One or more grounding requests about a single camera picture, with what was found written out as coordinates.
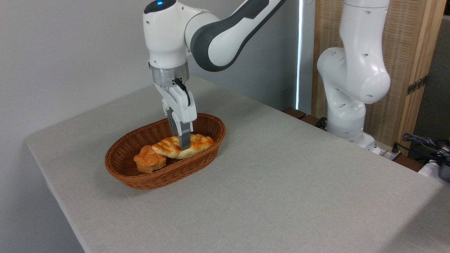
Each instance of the bread bun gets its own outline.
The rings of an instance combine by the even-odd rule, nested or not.
[[[133,160],[136,162],[138,170],[144,173],[151,173],[155,170],[159,170],[164,167],[167,162],[167,158],[156,153],[150,145],[141,148],[140,153],[136,155]]]
[[[160,155],[164,155],[175,159],[184,159],[191,157],[205,149],[211,147],[214,144],[214,140],[201,134],[191,134],[191,143],[188,149],[181,151],[180,140],[178,136],[172,136],[165,138],[162,141],[152,146],[152,149]]]

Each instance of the black cable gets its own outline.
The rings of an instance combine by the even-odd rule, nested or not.
[[[186,93],[186,96],[188,97],[188,106],[191,106],[191,98],[189,97],[189,93],[188,93],[188,89],[186,88],[186,85],[179,78],[176,78],[173,81]]]
[[[412,143],[418,143],[422,147],[424,147],[424,148],[426,148],[428,150],[437,152],[437,153],[443,152],[443,153],[450,154],[448,151],[438,147],[437,143],[433,142],[430,138],[420,137],[420,136],[413,135],[413,134],[410,134],[410,133],[407,132],[407,133],[403,134],[402,140],[403,141],[412,142]]]
[[[316,127],[327,128],[327,123],[328,123],[327,118],[322,117],[322,118],[319,119],[319,121],[316,123],[315,126]]]
[[[401,144],[398,143],[398,142],[394,142],[394,144],[399,145],[400,147],[404,148],[405,150],[410,151],[411,153],[413,153],[413,154],[415,154],[415,155],[418,155],[418,156],[421,156],[421,157],[424,157],[424,158],[427,158],[427,159],[430,159],[430,160],[435,160],[435,161],[440,162],[440,163],[445,163],[445,164],[448,165],[447,160],[444,159],[444,158],[440,158],[439,156],[431,156],[431,155],[422,154],[422,153],[413,151],[413,150],[411,150],[411,149],[409,149],[409,148],[407,148],[407,147],[401,145]]]
[[[414,159],[414,160],[415,160],[415,161],[426,160],[426,162],[423,163],[424,165],[427,165],[427,164],[429,164],[429,163],[435,163],[435,164],[439,165],[439,162],[436,162],[436,161],[434,161],[434,160],[430,160],[430,159],[427,159],[427,158],[416,158],[416,159]]]
[[[411,150],[412,150],[412,151],[414,151],[414,149],[415,149],[416,147],[424,147],[424,146],[427,146],[427,147],[425,147],[425,148],[427,148],[428,150],[434,151],[436,154],[437,154],[438,152],[441,151],[441,149],[437,150],[437,149],[434,148],[434,146],[431,146],[431,145],[429,145],[429,144],[423,144],[423,143],[417,143],[417,142],[412,142],[412,143],[415,143],[415,144],[416,144],[416,145],[414,145],[414,146],[411,147]]]

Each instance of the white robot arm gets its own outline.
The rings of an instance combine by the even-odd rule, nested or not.
[[[345,0],[339,29],[344,48],[325,50],[317,62],[327,131],[371,151],[374,140],[363,133],[365,104],[381,100],[391,84],[381,47],[388,6],[389,0]]]
[[[233,14],[220,20],[209,11],[176,0],[156,0],[144,11],[148,66],[163,99],[172,134],[181,149],[190,145],[192,121],[197,110],[189,79],[188,55],[205,70],[216,72],[231,66],[247,41],[286,0],[246,0]]]

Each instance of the brown wicker basket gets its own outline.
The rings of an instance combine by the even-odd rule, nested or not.
[[[155,172],[146,174],[138,171],[133,157],[145,145],[153,145],[172,132],[167,118],[135,129],[117,140],[105,156],[108,172],[126,185],[140,190],[163,187],[185,178],[206,167],[216,158],[219,145],[225,137],[225,125],[216,116],[198,113],[193,122],[193,134],[209,136],[216,142],[192,157],[177,160],[167,159],[167,165]]]

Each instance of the bread roll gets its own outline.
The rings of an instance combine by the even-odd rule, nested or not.
[[[191,157],[205,149],[211,147],[214,140],[211,137],[205,137],[201,134],[191,134],[191,143],[188,149],[181,151],[180,140],[178,136],[165,138],[152,146],[152,149],[160,154],[170,158],[184,159]]]
[[[164,167],[167,158],[163,155],[157,154],[152,146],[147,145],[141,148],[141,151],[133,159],[136,162],[138,170],[144,173],[151,173]]]

